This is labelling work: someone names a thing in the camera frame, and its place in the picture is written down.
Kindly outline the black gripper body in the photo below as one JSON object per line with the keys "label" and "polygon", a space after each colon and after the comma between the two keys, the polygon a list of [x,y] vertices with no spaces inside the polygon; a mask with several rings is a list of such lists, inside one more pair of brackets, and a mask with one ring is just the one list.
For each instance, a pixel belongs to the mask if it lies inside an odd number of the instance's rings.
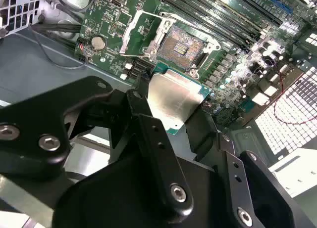
{"label": "black gripper body", "polygon": [[[215,172],[179,158],[194,198],[180,228],[231,228]],[[69,188],[56,205],[55,228],[170,228],[154,181],[140,154],[112,163]]]}

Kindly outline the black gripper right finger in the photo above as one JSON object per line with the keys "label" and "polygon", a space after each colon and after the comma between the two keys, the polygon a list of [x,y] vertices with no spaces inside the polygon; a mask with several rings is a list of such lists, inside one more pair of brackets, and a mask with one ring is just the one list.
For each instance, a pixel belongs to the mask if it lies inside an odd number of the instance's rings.
{"label": "black gripper right finger", "polygon": [[226,214],[235,228],[313,228],[315,225],[259,156],[239,155],[210,114],[196,111],[185,123],[195,161],[214,169],[224,190]]}

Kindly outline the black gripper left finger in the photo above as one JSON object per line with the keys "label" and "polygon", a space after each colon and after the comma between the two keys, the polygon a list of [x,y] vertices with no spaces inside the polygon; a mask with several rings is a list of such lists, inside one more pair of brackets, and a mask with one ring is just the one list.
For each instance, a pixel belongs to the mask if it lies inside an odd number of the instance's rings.
{"label": "black gripper left finger", "polygon": [[184,221],[194,200],[162,122],[139,90],[114,90],[89,76],[0,111],[0,173],[12,187],[1,199],[41,223],[71,188],[64,164],[71,141],[93,127],[110,131],[111,162],[138,153],[170,223]]}

